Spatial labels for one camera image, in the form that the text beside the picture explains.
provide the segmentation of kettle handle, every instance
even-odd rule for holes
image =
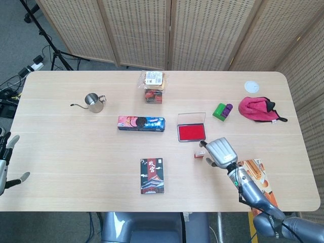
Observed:
[[[105,95],[101,95],[101,96],[99,96],[99,100],[100,100],[101,102],[105,102],[105,101],[107,101]]]
[[[81,107],[81,108],[83,108],[83,109],[89,109],[88,107],[83,107],[83,106],[80,106],[80,105],[78,105],[78,104],[70,104],[70,106],[74,106],[74,105],[77,105],[77,106],[79,106],[79,107]]]

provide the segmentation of sticker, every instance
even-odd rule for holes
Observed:
[[[162,72],[146,72],[145,84],[147,85],[162,85]]]
[[[232,159],[233,159],[233,155],[231,155],[231,154],[224,156],[224,160],[226,160],[226,161],[232,160]]]

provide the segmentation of wooden table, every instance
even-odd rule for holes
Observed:
[[[238,212],[249,207],[226,170],[194,159],[198,142],[180,143],[177,116],[206,112],[207,141],[226,137],[240,160],[261,158],[283,211],[314,211],[320,200],[286,78],[278,72],[166,71],[162,105],[145,104],[139,71],[38,71],[30,74],[12,126],[19,134],[8,180],[26,171],[20,186],[0,197],[2,211]],[[247,80],[258,94],[244,89]],[[98,114],[71,103],[87,93],[106,95]],[[287,123],[255,123],[241,116],[245,96],[266,96]],[[212,117],[219,103],[234,109]],[[117,129],[119,115],[162,116],[163,133]],[[141,195],[140,159],[164,159],[165,193]]]

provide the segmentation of book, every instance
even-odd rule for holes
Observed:
[[[141,194],[164,193],[162,158],[141,159]]]
[[[243,160],[238,162],[242,166],[251,179],[255,182],[258,188],[262,191],[263,195],[276,207],[278,207],[277,201],[271,189],[267,174],[260,158]],[[261,211],[252,208],[253,216],[257,216]]]

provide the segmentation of blue cookie package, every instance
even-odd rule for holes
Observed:
[[[163,132],[166,120],[163,117],[119,116],[117,127],[127,131]]]

